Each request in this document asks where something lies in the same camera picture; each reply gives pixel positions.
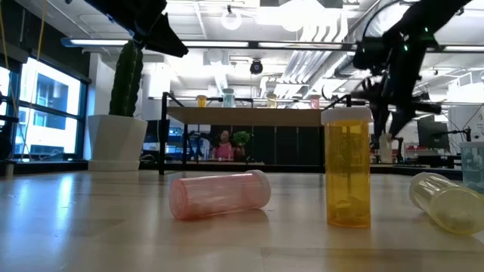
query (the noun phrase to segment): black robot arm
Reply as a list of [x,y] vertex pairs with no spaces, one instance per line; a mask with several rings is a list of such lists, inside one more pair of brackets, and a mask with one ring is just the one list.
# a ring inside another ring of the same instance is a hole
[[367,79],[362,84],[363,91],[352,92],[353,97],[370,101],[377,138],[385,129],[389,105],[396,107],[392,113],[389,139],[416,116],[417,110],[435,114],[441,112],[439,104],[422,102],[412,97],[412,93],[420,79],[419,72],[427,49],[438,47],[433,34],[470,1],[421,0],[413,4],[382,37],[363,37],[358,43],[353,65],[370,70],[373,76],[382,76],[381,82],[372,83]]
[[166,0],[84,0],[129,32],[139,48],[183,57],[188,49],[169,26]]

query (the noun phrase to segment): potted cactus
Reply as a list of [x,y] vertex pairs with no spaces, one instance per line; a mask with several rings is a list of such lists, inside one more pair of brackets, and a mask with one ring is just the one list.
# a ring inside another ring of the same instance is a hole
[[143,53],[126,43],[116,64],[109,115],[88,117],[91,171],[137,171],[146,134],[146,121],[133,114],[143,70]]

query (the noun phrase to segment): person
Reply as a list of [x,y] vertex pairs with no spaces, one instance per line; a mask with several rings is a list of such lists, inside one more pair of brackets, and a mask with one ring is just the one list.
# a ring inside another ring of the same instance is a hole
[[229,141],[230,133],[228,131],[223,131],[220,134],[220,145],[213,150],[215,159],[217,160],[233,160],[234,159],[234,149]]

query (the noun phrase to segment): white planter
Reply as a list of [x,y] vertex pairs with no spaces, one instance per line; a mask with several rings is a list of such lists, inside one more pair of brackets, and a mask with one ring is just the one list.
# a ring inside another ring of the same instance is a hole
[[88,116],[89,171],[137,171],[147,122],[125,116]]

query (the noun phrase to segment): desk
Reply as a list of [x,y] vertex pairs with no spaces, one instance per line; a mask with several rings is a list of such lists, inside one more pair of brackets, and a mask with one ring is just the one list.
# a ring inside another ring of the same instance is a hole
[[324,176],[269,174],[263,210],[175,221],[157,171],[0,181],[0,271],[474,272],[484,233],[457,236],[408,199],[410,177],[371,176],[371,229],[328,225]]

